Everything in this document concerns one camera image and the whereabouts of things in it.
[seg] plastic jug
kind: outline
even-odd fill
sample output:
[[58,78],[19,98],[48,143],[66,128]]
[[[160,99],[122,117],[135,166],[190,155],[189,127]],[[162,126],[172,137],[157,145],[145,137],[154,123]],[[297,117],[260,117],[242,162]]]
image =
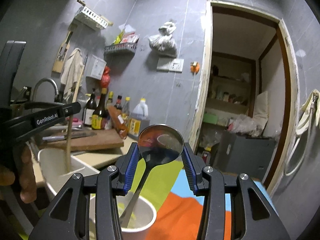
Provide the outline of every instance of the plastic jug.
[[146,100],[141,98],[140,103],[132,111],[132,114],[136,114],[139,119],[147,119],[148,117],[148,106]]
[[129,117],[128,135],[137,140],[143,129],[150,125],[148,119],[148,106],[146,100],[141,98],[140,103],[134,108]]

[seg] human hand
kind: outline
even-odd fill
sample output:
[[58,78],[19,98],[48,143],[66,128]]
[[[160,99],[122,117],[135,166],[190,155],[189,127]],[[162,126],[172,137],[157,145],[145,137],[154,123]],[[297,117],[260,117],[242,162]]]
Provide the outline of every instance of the human hand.
[[[23,149],[22,169],[19,174],[19,183],[21,185],[20,198],[24,203],[30,203],[36,200],[36,178],[33,171],[32,155],[29,148],[26,146]],[[8,186],[14,183],[15,175],[8,168],[0,165],[0,185]]]

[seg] gray tiled wall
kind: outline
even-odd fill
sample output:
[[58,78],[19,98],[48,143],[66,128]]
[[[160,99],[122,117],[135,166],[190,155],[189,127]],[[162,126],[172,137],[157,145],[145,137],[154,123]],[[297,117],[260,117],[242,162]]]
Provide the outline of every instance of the gray tiled wall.
[[[225,0],[282,17],[278,4],[271,0]],[[200,73],[190,72],[190,62],[202,64],[206,0],[137,0],[128,24],[140,33],[138,50],[133,58],[114,57],[111,63],[110,89],[116,94],[131,97],[131,110],[145,97],[151,123],[167,123],[178,129],[187,139],[198,94]],[[158,28],[170,18],[177,21],[173,33],[183,58],[182,73],[156,70],[158,55],[151,52],[148,36],[158,34]]]
[[[320,90],[320,24],[304,0],[281,0],[280,4],[296,52],[302,105],[313,89]],[[282,179],[272,199],[292,240],[300,235],[320,205],[320,145],[315,136],[319,137],[318,127],[312,131],[308,158],[294,176]],[[293,163],[303,153],[305,136],[301,140]]]
[[[85,54],[95,54],[103,58],[105,45],[113,42],[119,33],[118,26],[126,22],[136,0],[84,0],[87,5],[114,22],[113,27],[94,31],[79,25],[70,40],[70,54],[80,48]],[[52,77],[59,85],[60,75],[52,73],[53,63],[60,44],[64,41],[80,4],[76,0],[14,0],[0,22],[0,51],[7,40],[27,42],[14,86],[34,87],[44,77]],[[82,93],[91,91],[94,84],[83,80]],[[54,92],[50,84],[42,84],[37,100],[53,102]]]

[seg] electrical outlet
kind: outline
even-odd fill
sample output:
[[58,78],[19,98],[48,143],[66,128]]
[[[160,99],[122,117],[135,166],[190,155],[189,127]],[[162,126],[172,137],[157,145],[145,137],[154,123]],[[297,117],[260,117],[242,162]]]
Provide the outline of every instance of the electrical outlet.
[[171,61],[169,71],[182,72],[184,59],[175,58]]

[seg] shelf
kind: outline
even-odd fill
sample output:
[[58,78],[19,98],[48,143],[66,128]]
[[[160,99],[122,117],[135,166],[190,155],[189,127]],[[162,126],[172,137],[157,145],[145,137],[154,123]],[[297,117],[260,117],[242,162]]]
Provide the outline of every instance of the shelf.
[[241,86],[241,87],[245,87],[245,88],[251,87],[250,83],[242,82],[239,80],[234,80],[234,79],[229,79],[229,78],[224,78],[224,77],[219,77],[219,76],[213,76],[212,79],[219,82],[219,83],[234,84],[236,86]]
[[248,106],[233,104],[212,98],[207,98],[205,107],[234,114],[245,114],[245,112],[248,110]]
[[108,54],[124,54],[124,53],[136,53],[137,43],[119,43],[104,48],[104,55]]

